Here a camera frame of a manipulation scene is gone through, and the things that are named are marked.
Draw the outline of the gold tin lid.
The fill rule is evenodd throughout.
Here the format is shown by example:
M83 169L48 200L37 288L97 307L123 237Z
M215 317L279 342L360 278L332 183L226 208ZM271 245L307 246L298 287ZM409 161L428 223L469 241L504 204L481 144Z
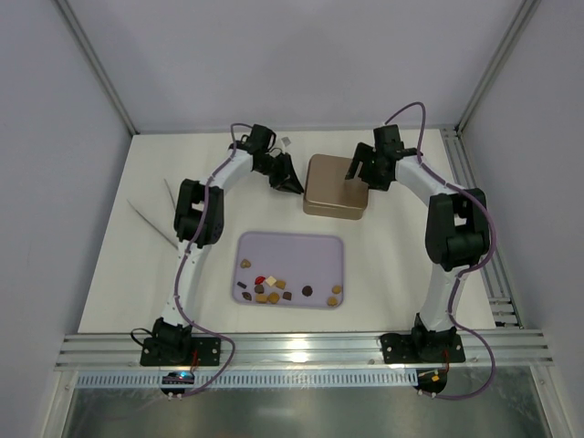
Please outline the gold tin lid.
M368 185L359 179L345 180L351 158L315 154L308 162L304 197L318 203L340 203L369 195Z

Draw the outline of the metal tongs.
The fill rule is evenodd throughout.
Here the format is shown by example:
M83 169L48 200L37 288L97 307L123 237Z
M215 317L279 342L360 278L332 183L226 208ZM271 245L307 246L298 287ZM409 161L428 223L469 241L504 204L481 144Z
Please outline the metal tongs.
M166 178L162 178L162 184L164 187L164 191L166 192L166 196L170 203L171 212L174 212L176 207L176 198L172 191L172 185L170 181ZM150 211L141 208L135 202L132 201L130 196L125 198L125 201L129 208L157 235L159 236L164 242L166 242L172 249L178 250L178 243L177 238L173 237L171 233L167 230L167 227L162 224L161 219L158 216L153 215Z

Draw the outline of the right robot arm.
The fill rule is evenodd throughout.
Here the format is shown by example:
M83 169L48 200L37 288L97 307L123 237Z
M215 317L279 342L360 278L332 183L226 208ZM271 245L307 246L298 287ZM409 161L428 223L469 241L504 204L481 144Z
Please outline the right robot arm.
M405 147L397 126L376 128L373 138L373 145L356 146L346 177L383 192L399 183L419 198L427 208L424 244L433 264L428 293L410 333L381 336L383 360L462 363L455 314L465 280L491 248L485 194L447 182L420 151Z

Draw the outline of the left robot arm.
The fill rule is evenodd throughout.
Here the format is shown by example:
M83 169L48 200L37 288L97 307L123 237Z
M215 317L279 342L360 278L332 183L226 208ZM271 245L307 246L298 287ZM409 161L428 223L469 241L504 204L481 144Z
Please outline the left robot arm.
M276 133L266 126L234 123L230 127L229 155L201 181L182 181L173 228L178 238L178 266L162 315L141 347L142 366L185 366L192 360L204 366L219 364L205 356L219 349L227 336L196 324L185 305L193 297L205 260L224 231L224 198L252 172L264 175L269 186L283 193L302 194L289 153L276 152Z

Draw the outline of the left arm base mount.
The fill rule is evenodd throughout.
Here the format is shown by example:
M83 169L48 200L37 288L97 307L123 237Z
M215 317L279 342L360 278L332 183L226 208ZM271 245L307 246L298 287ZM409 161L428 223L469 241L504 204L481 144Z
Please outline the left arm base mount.
M221 340L210 337L188 337L178 343L147 338L143 341L140 365L143 367L219 365Z

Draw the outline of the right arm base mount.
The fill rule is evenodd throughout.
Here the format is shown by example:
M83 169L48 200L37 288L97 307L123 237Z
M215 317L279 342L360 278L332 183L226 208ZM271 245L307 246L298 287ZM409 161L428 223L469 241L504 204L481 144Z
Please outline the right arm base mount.
M385 364L464 363L466 356L456 329L441 332L386 333L380 336Z

